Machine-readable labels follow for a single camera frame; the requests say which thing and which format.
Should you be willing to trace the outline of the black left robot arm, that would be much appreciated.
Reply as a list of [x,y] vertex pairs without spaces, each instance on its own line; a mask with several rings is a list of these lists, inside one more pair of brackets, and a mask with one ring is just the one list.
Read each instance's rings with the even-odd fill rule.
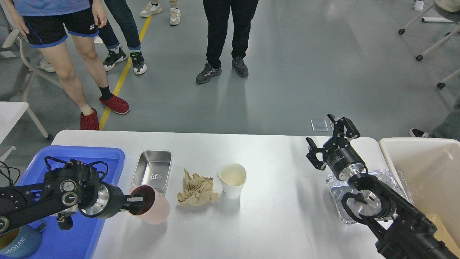
[[48,171],[42,183],[1,188],[2,234],[51,215],[56,215],[59,228],[69,230],[78,210],[85,217],[107,219],[122,210],[139,212],[145,204],[144,194],[125,195],[104,182],[107,172],[95,168],[97,161],[86,164],[47,156],[45,164]]

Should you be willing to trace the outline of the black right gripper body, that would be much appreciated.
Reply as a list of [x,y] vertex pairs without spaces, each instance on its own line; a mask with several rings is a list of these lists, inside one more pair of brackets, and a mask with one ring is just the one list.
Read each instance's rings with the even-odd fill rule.
[[353,175],[363,172],[366,167],[347,139],[329,139],[323,148],[323,161],[340,181],[347,181]]

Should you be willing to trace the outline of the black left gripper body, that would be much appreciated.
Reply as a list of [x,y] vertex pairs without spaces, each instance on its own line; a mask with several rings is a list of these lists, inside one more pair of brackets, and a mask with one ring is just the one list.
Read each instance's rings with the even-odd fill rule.
[[128,201],[128,197],[119,187],[101,182],[97,189],[96,202],[89,208],[80,209],[79,211],[85,217],[107,219],[122,210]]

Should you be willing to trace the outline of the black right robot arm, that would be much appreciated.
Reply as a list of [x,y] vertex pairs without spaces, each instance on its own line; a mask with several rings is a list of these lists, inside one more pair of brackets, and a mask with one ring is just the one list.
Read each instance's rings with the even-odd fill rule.
[[435,238],[436,225],[388,184],[368,172],[364,160],[350,142],[360,133],[348,118],[327,117],[334,124],[332,137],[323,147],[306,138],[311,164],[321,171],[329,167],[334,177],[357,193],[341,198],[346,213],[368,226],[376,236],[376,249],[386,259],[455,259],[443,241]]

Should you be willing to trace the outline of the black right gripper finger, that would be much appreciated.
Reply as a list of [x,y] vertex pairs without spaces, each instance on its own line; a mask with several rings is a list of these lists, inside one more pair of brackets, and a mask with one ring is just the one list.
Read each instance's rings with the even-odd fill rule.
[[338,118],[332,114],[327,114],[327,117],[334,124],[331,138],[333,143],[349,143],[351,140],[361,136],[350,119],[346,117]]
[[323,154],[326,150],[324,148],[317,147],[312,138],[306,137],[306,141],[309,145],[309,152],[306,154],[307,159],[316,169],[324,171],[327,164],[323,160],[319,160],[317,158],[317,154]]

